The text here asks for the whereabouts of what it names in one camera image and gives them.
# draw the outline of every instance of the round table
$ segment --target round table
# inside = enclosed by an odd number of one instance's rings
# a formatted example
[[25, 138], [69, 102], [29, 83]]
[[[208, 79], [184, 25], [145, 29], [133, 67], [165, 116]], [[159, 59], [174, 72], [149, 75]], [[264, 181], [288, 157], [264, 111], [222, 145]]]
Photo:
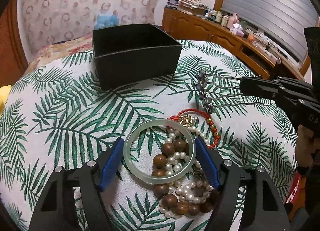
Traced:
[[[73, 169], [96, 159], [117, 137], [125, 138], [142, 121], [168, 118], [186, 108], [203, 109], [195, 88], [195, 75], [201, 68], [217, 76], [254, 76], [217, 44], [179, 42], [183, 49], [173, 76], [104, 92], [89, 50], [38, 68], [14, 85], [0, 118], [0, 193], [21, 230], [28, 229], [41, 190], [57, 165]], [[113, 69], [121, 73], [121, 67]], [[210, 81], [222, 87], [239, 86], [233, 79], [211, 76]], [[217, 98], [239, 90], [208, 84], [207, 92]], [[297, 135], [284, 112], [274, 102], [255, 97], [223, 97], [216, 104], [254, 101], [264, 105], [226, 106], [212, 114], [221, 134], [216, 149], [238, 165], [263, 165], [285, 198], [297, 168]], [[209, 133], [201, 116], [196, 115], [196, 126]], [[150, 129], [137, 141], [132, 159], [139, 168], [152, 170], [152, 158], [161, 153], [159, 147], [166, 137], [165, 132]], [[102, 198], [119, 230], [202, 230], [211, 214], [166, 219], [158, 210], [152, 186], [132, 176], [124, 162]], [[75, 201], [80, 226], [89, 230], [78, 188]], [[244, 190], [240, 190], [231, 230], [239, 226], [243, 205]]]

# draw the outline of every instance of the blue gripper pad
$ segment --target blue gripper pad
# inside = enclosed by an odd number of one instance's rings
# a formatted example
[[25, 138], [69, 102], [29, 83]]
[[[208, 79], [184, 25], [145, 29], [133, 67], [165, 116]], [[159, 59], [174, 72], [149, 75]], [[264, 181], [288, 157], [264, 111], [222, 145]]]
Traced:
[[210, 184], [216, 190], [220, 190], [221, 184], [219, 182], [218, 169], [209, 154], [210, 150], [203, 142], [201, 137], [197, 137], [196, 141], [196, 158], [201, 164], [201, 168]]
[[122, 138], [117, 138], [113, 143], [110, 157], [101, 171], [101, 182], [98, 185], [99, 190], [104, 191], [110, 186], [123, 157], [123, 145], [124, 140]]

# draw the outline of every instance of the metal bolt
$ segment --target metal bolt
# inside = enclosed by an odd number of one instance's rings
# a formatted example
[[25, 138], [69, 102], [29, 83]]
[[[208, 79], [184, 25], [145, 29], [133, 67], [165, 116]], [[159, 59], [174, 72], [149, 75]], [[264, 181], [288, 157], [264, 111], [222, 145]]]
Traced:
[[55, 168], [54, 168], [54, 171], [55, 171], [55, 172], [60, 172], [60, 171], [62, 171], [62, 166], [57, 166], [57, 167], [55, 167]]
[[87, 165], [88, 165], [89, 167], [93, 167], [94, 165], [96, 165], [96, 161], [88, 161], [88, 162], [87, 162]]
[[231, 160], [225, 160], [223, 162], [223, 164], [226, 165], [226, 166], [231, 166], [232, 165], [232, 161]]
[[258, 166], [257, 170], [260, 171], [260, 172], [264, 172], [264, 167], [263, 166]]

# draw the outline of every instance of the yellow plush toy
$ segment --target yellow plush toy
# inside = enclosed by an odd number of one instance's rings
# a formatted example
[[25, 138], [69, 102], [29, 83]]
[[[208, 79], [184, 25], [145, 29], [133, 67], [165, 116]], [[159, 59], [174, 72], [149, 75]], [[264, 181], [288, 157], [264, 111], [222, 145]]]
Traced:
[[0, 88], [0, 115], [2, 114], [2, 110], [5, 102], [7, 101], [8, 94], [10, 93], [11, 85], [5, 85]]

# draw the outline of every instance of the window blind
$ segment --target window blind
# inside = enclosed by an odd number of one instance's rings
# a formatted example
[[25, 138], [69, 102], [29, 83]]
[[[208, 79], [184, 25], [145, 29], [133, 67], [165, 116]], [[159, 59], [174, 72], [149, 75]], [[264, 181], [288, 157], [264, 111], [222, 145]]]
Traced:
[[310, 0], [224, 0], [222, 10], [260, 27], [299, 60], [307, 52], [303, 29], [314, 27], [317, 12]]

